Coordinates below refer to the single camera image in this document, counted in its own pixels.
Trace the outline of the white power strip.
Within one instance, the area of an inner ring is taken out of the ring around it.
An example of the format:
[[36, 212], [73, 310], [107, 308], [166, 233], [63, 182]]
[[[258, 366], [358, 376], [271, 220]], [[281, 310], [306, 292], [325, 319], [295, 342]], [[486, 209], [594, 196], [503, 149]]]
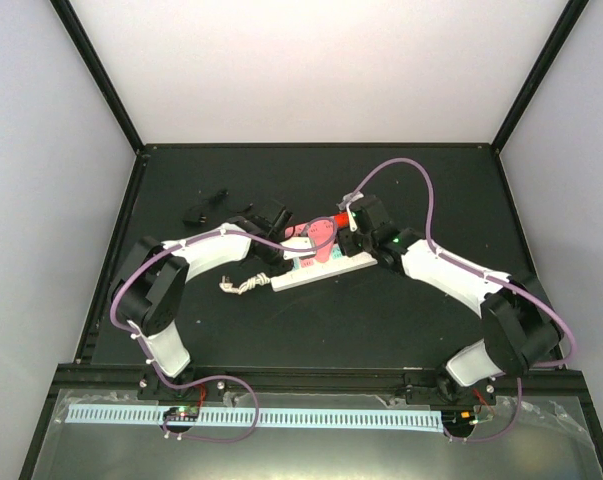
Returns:
[[338, 245], [334, 245], [325, 262], [319, 262], [314, 257], [294, 258], [293, 268], [284, 275], [272, 277], [270, 285], [274, 292], [281, 292], [376, 264], [377, 261], [368, 253], [348, 257]]

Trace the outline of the red cube plug adapter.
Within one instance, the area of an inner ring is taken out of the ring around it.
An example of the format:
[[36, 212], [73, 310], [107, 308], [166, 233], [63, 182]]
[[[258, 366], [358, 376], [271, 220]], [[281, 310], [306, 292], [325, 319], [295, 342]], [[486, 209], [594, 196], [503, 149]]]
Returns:
[[330, 221], [337, 230], [348, 228], [350, 225], [350, 215], [346, 211], [343, 211], [335, 215], [331, 215]]

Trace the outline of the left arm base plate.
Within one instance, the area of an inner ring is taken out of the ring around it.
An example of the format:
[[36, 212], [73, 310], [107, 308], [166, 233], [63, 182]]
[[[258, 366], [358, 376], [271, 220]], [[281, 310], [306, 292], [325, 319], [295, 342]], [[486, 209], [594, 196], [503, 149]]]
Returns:
[[203, 408], [222, 401], [229, 386], [225, 379], [216, 379], [196, 386], [175, 389], [167, 386], [152, 367], [145, 369], [139, 381], [137, 398], [154, 401], [165, 410], [159, 425], [175, 434], [187, 433], [203, 417]]

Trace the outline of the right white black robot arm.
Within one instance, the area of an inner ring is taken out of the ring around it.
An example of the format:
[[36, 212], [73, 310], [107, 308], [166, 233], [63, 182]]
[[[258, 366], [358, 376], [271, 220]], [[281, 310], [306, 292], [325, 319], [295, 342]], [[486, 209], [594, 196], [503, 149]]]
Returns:
[[374, 195], [348, 194], [339, 208], [348, 216], [337, 233], [345, 255], [367, 253], [381, 267], [442, 291], [479, 317], [482, 339], [455, 353], [434, 376], [443, 403], [460, 402], [490, 377], [527, 373], [563, 339], [534, 275], [491, 271], [432, 248], [414, 230], [397, 228]]

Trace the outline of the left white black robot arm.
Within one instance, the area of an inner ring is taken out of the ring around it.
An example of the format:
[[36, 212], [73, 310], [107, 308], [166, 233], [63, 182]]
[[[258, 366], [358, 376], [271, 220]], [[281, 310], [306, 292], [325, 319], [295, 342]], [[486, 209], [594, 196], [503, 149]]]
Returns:
[[275, 273], [291, 270], [280, 243], [292, 212], [277, 201], [238, 215], [191, 238], [160, 242], [151, 236], [133, 246], [109, 291], [110, 322], [141, 342], [162, 372], [160, 386], [174, 399], [188, 397], [196, 376], [176, 326], [186, 283], [227, 263], [255, 257]]

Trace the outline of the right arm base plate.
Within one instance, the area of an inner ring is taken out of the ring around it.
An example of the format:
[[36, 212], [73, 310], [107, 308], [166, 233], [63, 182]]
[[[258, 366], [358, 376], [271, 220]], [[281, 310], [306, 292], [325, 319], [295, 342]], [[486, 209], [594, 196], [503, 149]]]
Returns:
[[395, 394], [408, 404], [430, 407], [470, 408], [486, 403], [496, 404], [495, 394], [488, 391], [487, 380], [464, 387], [442, 369], [406, 370]]

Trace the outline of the black plug with thin cable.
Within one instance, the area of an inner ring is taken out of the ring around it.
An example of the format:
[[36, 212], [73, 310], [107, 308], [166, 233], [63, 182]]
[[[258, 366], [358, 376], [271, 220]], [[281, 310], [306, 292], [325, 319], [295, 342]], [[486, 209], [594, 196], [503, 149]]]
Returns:
[[217, 190], [198, 204], [186, 209], [181, 217], [182, 224], [186, 227], [198, 228], [204, 226], [210, 219], [210, 216], [217, 210], [241, 215], [249, 213], [254, 207], [252, 202], [240, 205], [239, 207], [231, 206], [228, 202], [228, 197], [229, 190], [227, 188]]

